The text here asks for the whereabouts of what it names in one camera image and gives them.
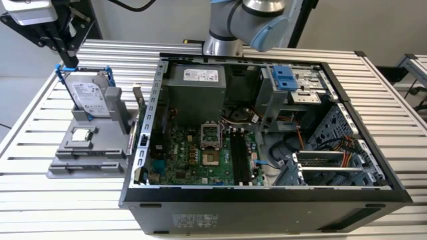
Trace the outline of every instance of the label sticker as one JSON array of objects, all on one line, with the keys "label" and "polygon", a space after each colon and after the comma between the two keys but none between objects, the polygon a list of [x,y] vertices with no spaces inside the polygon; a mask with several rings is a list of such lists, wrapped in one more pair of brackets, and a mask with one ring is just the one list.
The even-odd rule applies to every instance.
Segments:
[{"label": "label sticker", "polygon": [[257,123],[258,122],[258,119],[260,119],[260,117],[256,115],[256,114],[253,114],[253,117],[252,117],[252,123]]},{"label": "label sticker", "polygon": [[217,70],[202,70],[202,69],[185,69],[182,79],[184,79],[184,81],[217,82],[218,81],[218,71]]},{"label": "label sticker", "polygon": [[172,214],[176,228],[216,228],[218,214]]},{"label": "label sticker", "polygon": [[93,117],[109,117],[100,87],[90,82],[73,82],[72,87],[84,111]]}]

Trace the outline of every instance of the metal chassis frame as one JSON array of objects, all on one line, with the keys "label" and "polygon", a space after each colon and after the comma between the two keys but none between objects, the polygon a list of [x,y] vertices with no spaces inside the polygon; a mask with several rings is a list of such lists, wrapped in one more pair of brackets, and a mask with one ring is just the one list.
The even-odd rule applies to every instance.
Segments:
[{"label": "metal chassis frame", "polygon": [[[319,232],[332,231],[332,232],[348,232],[355,228],[360,227],[363,224],[368,223],[373,220],[373,218],[379,218],[385,214],[395,211],[401,206],[407,205],[412,202],[412,199],[404,190],[404,187],[397,179],[393,170],[391,169],[389,164],[385,161],[385,158],[379,150],[377,145],[373,142],[372,136],[361,122],[361,118],[355,111],[349,98],[344,92],[344,89],[337,82],[335,75],[329,69],[329,66],[324,62],[308,62],[308,61],[289,61],[289,60],[272,60],[272,59],[254,59],[254,58],[222,58],[222,57],[202,57],[193,55],[182,55],[182,54],[160,54],[160,62],[156,69],[153,85],[158,84],[152,88],[149,101],[148,101],[148,109],[152,107],[152,111],[156,110],[157,104],[157,96],[160,90],[160,83],[162,74],[165,73],[166,59],[170,62],[176,62],[180,64],[194,64],[194,62],[200,63],[218,63],[225,62],[228,64],[244,64],[244,65],[257,65],[257,66],[270,66],[273,64],[317,64],[321,66],[323,71],[325,72],[328,78],[331,79],[335,91],[337,92],[339,100],[343,103],[347,112],[353,120],[356,127],[359,128],[359,135],[361,139],[364,139],[365,144],[371,148],[371,152],[373,157],[377,160],[377,163],[383,169],[385,178],[391,183],[392,189],[388,190],[345,190],[345,187],[304,187],[304,186],[278,186],[269,187],[269,190],[262,189],[262,187],[256,186],[234,186],[233,188],[222,188],[214,186],[173,186],[173,185],[144,185],[140,186],[133,182],[133,172],[137,168],[144,166],[145,160],[138,158],[137,156],[144,156],[146,146],[142,149],[138,149],[136,152],[134,161],[132,163],[130,172],[126,171],[121,195],[120,195],[120,207],[121,208],[134,208],[134,205],[156,205],[156,208],[161,207],[161,203],[173,202],[173,203],[205,203],[205,202],[216,202],[216,203],[303,203],[303,202],[321,202],[327,204],[333,204],[337,202],[364,202],[365,206],[369,206],[375,203],[375,206],[381,206],[381,210],[371,215],[365,216],[363,219],[359,219],[352,224],[349,224],[343,229],[317,229]],[[149,134],[150,124],[153,123],[153,118],[144,118],[142,123],[142,133]],[[388,208],[387,203],[396,203],[393,207]]]}]

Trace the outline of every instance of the aluminum table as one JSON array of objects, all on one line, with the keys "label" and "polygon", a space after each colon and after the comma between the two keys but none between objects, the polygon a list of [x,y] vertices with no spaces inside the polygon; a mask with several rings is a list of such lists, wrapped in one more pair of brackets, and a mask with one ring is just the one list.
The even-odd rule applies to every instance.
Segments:
[{"label": "aluminum table", "polygon": [[[80,67],[113,69],[121,99],[136,108],[132,84],[145,99],[158,52],[200,54],[198,44],[142,44],[88,40]],[[274,48],[249,58],[327,62],[376,144],[397,173],[413,205],[351,233],[192,235],[202,239],[427,239],[427,125],[367,57],[351,51]],[[72,120],[73,103],[52,74],[0,144],[0,239],[150,239],[128,210],[118,209],[121,178],[46,179],[45,172]]]}]

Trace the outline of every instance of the white slatted table surface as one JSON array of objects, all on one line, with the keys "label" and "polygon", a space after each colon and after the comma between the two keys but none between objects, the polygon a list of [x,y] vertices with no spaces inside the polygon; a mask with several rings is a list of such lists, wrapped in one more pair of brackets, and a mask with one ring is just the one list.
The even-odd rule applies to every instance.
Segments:
[{"label": "white slatted table surface", "polygon": [[[130,86],[148,96],[158,52],[200,54],[197,44],[142,44],[88,40],[77,57],[81,67],[113,69],[128,108],[136,108]],[[347,234],[194,235],[196,239],[427,239],[425,124],[371,63],[353,52],[273,49],[245,57],[323,61],[340,81],[369,133],[415,201]],[[72,114],[72,101],[53,75],[0,144],[0,239],[150,239],[130,212],[117,207],[121,178],[46,179]]]}]

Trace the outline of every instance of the robotic arm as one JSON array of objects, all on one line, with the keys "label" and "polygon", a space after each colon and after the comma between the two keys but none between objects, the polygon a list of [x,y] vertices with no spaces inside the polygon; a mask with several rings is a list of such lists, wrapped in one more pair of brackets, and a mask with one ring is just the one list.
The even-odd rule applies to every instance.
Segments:
[{"label": "robotic arm", "polygon": [[241,56],[244,42],[264,52],[285,35],[284,0],[210,0],[205,55]]},{"label": "robotic arm", "polygon": [[[133,8],[108,0],[132,12],[144,11],[156,0]],[[89,0],[1,0],[6,13],[0,21],[38,47],[57,51],[64,65],[78,64],[76,52],[96,18]],[[202,54],[241,56],[242,42],[266,51],[284,38],[288,18],[284,0],[210,0],[210,23]]]},{"label": "robotic arm", "polygon": [[6,13],[0,21],[38,47],[57,51],[74,68],[76,51],[94,23],[89,2],[76,0],[1,0]]}]

